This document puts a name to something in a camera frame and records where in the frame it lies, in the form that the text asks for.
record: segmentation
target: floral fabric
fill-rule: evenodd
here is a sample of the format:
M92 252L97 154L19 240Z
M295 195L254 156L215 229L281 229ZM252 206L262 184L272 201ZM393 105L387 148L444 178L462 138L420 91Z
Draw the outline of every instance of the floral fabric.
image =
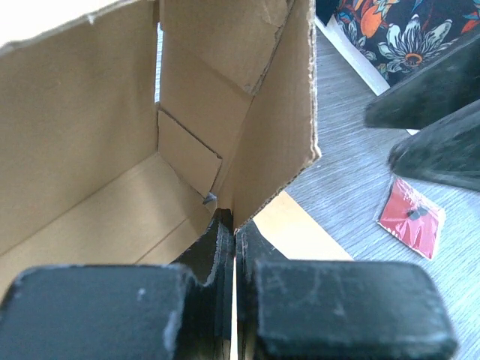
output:
M336 18L390 86L480 23L480 0L340 0Z

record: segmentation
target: red plastic bag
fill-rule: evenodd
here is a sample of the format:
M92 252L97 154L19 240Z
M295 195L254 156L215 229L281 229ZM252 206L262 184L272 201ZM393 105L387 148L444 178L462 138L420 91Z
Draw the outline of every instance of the red plastic bag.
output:
M432 260L445 218L443 208L401 178L394 178L376 222L406 246Z

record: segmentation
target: cardboard box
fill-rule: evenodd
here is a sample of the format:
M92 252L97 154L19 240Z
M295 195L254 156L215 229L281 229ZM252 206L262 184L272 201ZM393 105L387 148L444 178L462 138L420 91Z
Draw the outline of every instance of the cardboard box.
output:
M2 281L44 263L137 263L153 248L171 261L205 228L209 192L238 227L320 156L313 0L11 3Z

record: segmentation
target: scratched black paint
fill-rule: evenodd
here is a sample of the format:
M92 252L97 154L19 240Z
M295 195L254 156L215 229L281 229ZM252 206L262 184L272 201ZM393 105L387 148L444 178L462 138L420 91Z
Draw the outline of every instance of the scratched black paint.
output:
M370 128L420 130L480 99L480 28L462 35L432 64L367 107Z
M0 359L217 359L230 339L232 224L218 209L173 265L29 269L0 307Z
M475 28L367 107L368 127L420 130L391 150L394 174L480 191L479 57Z
M450 359L426 273L399 262L258 262L258 359Z
M240 359L448 359L455 336L418 267L290 261L230 211L174 264L44 266L0 307L0 359L222 359L237 256Z

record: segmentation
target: orange flower print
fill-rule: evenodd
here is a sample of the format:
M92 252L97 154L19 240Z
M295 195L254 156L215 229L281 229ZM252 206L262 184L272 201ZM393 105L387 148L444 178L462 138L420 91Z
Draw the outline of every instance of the orange flower print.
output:
M361 17L361 33L367 38L374 36L382 24L382 21L385 20L392 5L398 4L399 2L400 0L375 0L372 6L365 11Z
M462 28L462 34L465 32L469 32L473 28L475 28L478 24L480 24L480 0L473 0L473 6L476 7L475 11L469 13L468 15L463 15L465 19L468 21L466 22L465 26Z

